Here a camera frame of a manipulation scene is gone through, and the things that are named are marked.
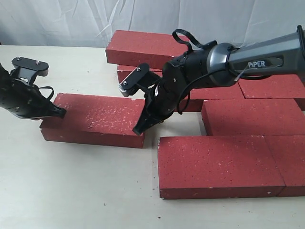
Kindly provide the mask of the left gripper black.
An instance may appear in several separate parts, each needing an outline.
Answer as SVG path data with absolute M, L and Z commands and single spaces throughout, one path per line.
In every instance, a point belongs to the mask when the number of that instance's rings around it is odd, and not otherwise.
M 66 109 L 51 102 L 53 95 L 54 92 L 49 97 L 44 97 L 37 85 L 29 86 L 0 67 L 0 106 L 16 117 L 34 120 L 45 117 L 63 119 Z

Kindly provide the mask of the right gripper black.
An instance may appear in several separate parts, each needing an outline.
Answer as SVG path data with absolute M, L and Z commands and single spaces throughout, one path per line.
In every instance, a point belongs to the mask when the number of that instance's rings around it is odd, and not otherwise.
M 188 96 L 185 80 L 159 80 L 145 95 L 145 104 L 139 120 L 132 131 L 141 135 L 152 126 L 169 118 Z

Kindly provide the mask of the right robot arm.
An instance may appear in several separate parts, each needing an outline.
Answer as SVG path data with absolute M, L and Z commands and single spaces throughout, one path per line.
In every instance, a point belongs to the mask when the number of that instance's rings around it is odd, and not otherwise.
M 140 135 L 163 122 L 192 89 L 229 87 L 238 80 L 261 80 L 272 75 L 295 74 L 305 79 L 305 33 L 296 32 L 252 45 L 236 47 L 212 42 L 167 61 L 162 76 L 149 85 L 140 84 L 145 104 L 133 131 Z

